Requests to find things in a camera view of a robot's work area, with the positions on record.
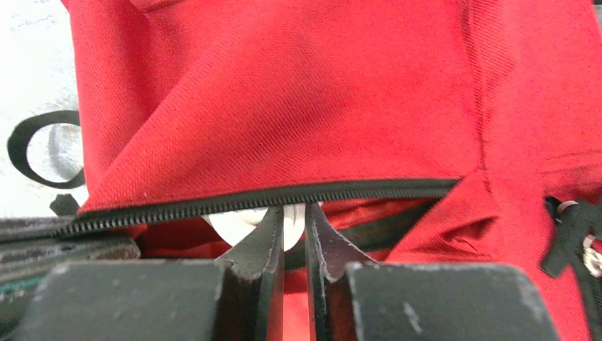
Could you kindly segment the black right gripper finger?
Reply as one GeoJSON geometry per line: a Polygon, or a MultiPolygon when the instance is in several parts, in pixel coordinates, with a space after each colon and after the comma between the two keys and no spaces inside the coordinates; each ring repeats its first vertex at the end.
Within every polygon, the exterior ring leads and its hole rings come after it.
{"type": "Polygon", "coordinates": [[[55,213],[52,217],[1,218],[1,243],[35,242],[55,240],[66,242],[94,236],[93,232],[67,234],[69,227],[80,208],[71,194],[59,194],[50,204],[55,213]]]}
{"type": "Polygon", "coordinates": [[[226,271],[216,340],[282,340],[283,223],[283,208],[268,208],[259,226],[218,258],[226,271]]]}
{"type": "Polygon", "coordinates": [[[307,297],[312,340],[357,340],[346,265],[376,263],[327,219],[318,204],[305,208],[307,297]]]}
{"type": "Polygon", "coordinates": [[[1,245],[1,324],[18,324],[37,285],[57,264],[137,259],[140,255],[134,240],[124,235],[4,243],[1,245]]]}

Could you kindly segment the clear tape roll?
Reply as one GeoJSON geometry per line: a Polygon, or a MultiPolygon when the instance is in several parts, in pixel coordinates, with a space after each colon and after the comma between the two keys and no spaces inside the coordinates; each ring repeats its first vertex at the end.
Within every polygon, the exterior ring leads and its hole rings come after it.
{"type": "MultiPolygon", "coordinates": [[[[284,251],[292,249],[304,233],[305,208],[305,204],[284,206],[284,251]]],[[[228,245],[233,247],[259,226],[267,211],[267,207],[262,207],[205,215],[203,219],[228,245]]]]}

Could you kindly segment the red backpack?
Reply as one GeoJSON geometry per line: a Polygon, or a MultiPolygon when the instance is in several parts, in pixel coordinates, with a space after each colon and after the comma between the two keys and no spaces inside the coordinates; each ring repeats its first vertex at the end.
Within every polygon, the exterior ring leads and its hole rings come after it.
{"type": "MultiPolygon", "coordinates": [[[[601,339],[595,1],[66,1],[77,110],[7,141],[80,205],[5,340],[216,340],[228,245],[205,215],[318,204],[357,340],[601,339]]],[[[305,231],[282,340],[312,340],[305,231]]]]}

